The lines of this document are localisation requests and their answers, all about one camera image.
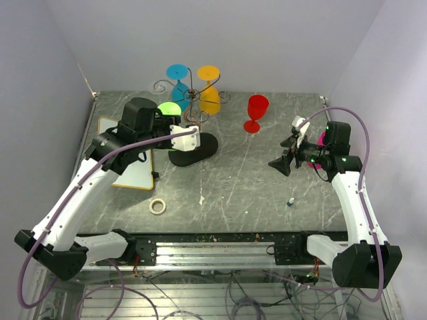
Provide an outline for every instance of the robotic arm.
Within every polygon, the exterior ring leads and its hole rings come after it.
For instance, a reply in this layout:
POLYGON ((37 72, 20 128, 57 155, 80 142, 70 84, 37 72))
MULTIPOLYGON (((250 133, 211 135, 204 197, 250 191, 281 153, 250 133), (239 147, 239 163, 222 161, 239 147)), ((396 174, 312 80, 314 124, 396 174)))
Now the robotic arm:
POLYGON ((51 270, 61 280, 74 277, 85 264, 114 258, 120 263, 131 261, 137 251, 137 241, 126 232, 116 229, 106 235, 76 237, 86 215, 96 199, 138 160, 139 154, 150 149, 177 149, 191 151, 200 146, 199 128, 179 127, 180 116, 157 108, 148 99, 133 98, 126 103, 123 116, 116 128, 96 136, 85 152, 85 159, 71 184, 46 217, 32 231, 20 230, 15 242, 30 251, 46 230, 59 206, 77 186, 78 191, 64 206, 48 234, 40 242, 33 257, 51 270), (132 143, 165 137, 174 133, 191 133, 172 140, 136 147, 109 158, 90 178, 79 184, 82 177, 108 153, 132 143))
POLYGON ((325 235, 310 235, 307 237, 307 252, 332 268, 334 279, 340 287, 378 288, 378 257, 360 200, 359 193, 362 192, 380 243, 386 287, 402 260, 402 253, 399 246, 389 244, 382 232, 370 204, 364 177, 362 190, 358 190, 362 162, 359 157, 349 155, 350 125, 329 121, 323 146, 308 142, 305 135, 308 123, 297 129, 303 120, 300 117, 294 119, 292 135, 280 143, 284 148, 282 156, 268 165, 288 177, 293 159, 296 160, 296 168, 301 167, 304 161, 320 164, 338 195, 348 232, 348 247, 342 247, 325 235))

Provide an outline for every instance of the red cup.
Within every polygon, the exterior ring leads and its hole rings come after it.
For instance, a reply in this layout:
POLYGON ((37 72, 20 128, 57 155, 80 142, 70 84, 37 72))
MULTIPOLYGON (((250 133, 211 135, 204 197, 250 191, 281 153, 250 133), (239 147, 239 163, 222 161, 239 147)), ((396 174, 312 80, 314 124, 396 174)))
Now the red cup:
POLYGON ((263 95, 253 95, 249 98, 248 115, 252 120, 246 121, 243 126, 248 133, 257 133, 260 130, 260 124, 256 121, 266 114, 269 104, 263 95))

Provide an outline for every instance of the roll of tape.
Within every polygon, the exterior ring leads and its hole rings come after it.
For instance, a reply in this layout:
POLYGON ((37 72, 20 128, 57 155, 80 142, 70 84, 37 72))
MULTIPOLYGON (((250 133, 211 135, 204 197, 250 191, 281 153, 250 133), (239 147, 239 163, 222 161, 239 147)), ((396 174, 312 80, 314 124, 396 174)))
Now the roll of tape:
POLYGON ((166 202, 163 199, 154 199, 152 202, 149 203, 149 210, 154 215, 161 215, 166 210, 166 202), (154 206, 161 204, 160 210, 155 210, 154 206))

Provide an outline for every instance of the table surface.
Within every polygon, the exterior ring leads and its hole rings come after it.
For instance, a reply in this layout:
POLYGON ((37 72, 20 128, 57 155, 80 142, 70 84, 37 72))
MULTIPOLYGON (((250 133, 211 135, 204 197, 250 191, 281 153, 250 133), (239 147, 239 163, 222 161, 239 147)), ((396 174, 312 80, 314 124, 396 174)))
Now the table surface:
MULTIPOLYGON (((80 232, 105 233, 115 228, 131 233, 346 230, 331 184, 320 180, 313 169, 306 164, 299 169, 292 166, 291 175, 285 177, 267 166, 282 154, 280 142, 290 135, 294 117, 307 117, 322 107, 319 96, 259 93, 269 99, 270 106, 259 120, 260 132, 251 135, 244 131, 243 123, 249 119, 248 99, 253 94, 231 93, 231 101, 201 126, 219 141, 213 157, 189 167, 176 167, 167 151, 154 150, 153 165, 160 174, 155 189, 111 186, 98 199, 80 232), (288 207, 291 197, 295 203, 288 207), (163 215, 152 215, 148 209, 155 198, 166 202, 163 215)), ((123 106, 133 97, 158 104, 167 101, 167 94, 143 91, 99 93, 83 150, 97 135, 98 119, 120 119, 123 106)), ((309 141, 316 142, 325 126, 325 115, 313 119, 309 141)))

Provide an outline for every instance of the wall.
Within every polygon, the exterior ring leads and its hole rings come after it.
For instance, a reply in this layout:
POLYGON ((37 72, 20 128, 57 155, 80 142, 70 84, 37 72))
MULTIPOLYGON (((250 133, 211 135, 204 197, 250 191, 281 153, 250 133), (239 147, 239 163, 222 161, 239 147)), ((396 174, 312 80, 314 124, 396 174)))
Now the wall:
MULTIPOLYGON (((383 230, 401 246, 394 283, 406 319, 425 319, 427 148, 427 2, 386 1, 330 97, 357 112, 370 131, 370 199, 383 230)), ((350 121, 354 152, 364 152, 350 121)))
POLYGON ((0 310, 13 320, 25 258, 13 238, 68 184, 93 98, 44 1, 0 6, 0 310))
POLYGON ((384 0, 47 2, 95 91, 147 90, 184 63, 217 65, 219 89, 327 95, 384 0))

